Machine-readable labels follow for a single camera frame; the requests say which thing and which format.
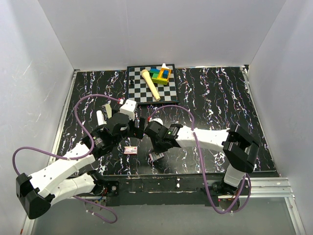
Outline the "red white staple box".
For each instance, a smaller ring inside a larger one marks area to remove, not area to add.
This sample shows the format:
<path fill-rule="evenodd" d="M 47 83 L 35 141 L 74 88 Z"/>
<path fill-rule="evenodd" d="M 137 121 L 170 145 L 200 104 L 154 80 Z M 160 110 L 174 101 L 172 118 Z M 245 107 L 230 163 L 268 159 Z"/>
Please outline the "red white staple box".
<path fill-rule="evenodd" d="M 150 160 L 152 161 L 152 162 L 154 162 L 154 161 L 158 161 L 159 159 L 162 159 L 162 158 L 164 158 L 164 154 L 163 153 L 155 153 L 155 152 L 153 152 L 153 153 L 150 153 L 149 154 L 149 158 L 150 158 Z"/>

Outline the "cream white stapler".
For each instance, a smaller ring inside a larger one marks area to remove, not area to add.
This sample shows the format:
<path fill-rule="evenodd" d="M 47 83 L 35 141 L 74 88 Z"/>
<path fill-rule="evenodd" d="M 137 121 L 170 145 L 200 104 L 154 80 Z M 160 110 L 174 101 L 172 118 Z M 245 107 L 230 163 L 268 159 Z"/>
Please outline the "cream white stapler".
<path fill-rule="evenodd" d="M 111 105 L 108 103 L 108 104 L 105 104 L 104 107 L 105 107 L 105 110 L 106 110 L 107 118 L 111 118 L 112 117 Z"/>

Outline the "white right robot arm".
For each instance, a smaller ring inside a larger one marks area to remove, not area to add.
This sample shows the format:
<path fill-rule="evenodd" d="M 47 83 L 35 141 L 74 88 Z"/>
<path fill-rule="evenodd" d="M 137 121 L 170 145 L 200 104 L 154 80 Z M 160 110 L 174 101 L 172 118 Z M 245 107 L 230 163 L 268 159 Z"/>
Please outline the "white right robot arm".
<path fill-rule="evenodd" d="M 153 145 L 152 160 L 170 148 L 196 147 L 196 142 L 200 148 L 225 154 L 229 166 L 218 189 L 229 195 L 239 189 L 239 183 L 246 173 L 254 171 L 260 145 L 239 125 L 232 125 L 224 130 L 192 129 L 181 124 L 171 124 L 167 128 L 152 120 L 144 133 L 151 139 Z"/>

